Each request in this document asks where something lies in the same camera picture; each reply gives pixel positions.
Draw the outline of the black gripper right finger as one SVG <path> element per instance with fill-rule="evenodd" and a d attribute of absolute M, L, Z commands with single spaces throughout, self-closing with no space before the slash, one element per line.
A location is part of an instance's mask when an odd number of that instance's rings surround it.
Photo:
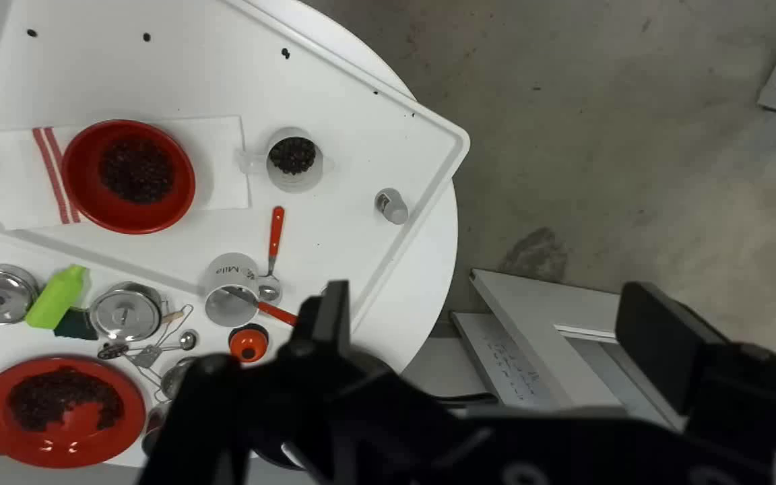
<path fill-rule="evenodd" d="M 689 412 L 705 363 L 726 346 L 720 328 L 651 284 L 623 286 L 615 334 L 679 414 Z"/>

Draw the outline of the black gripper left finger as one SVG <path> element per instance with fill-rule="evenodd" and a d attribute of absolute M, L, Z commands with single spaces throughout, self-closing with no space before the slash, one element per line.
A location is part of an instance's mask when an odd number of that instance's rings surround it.
<path fill-rule="evenodd" d="M 349 348 L 349 284 L 330 280 L 318 297 L 310 297 L 297 317 L 290 351 L 341 354 Z"/>

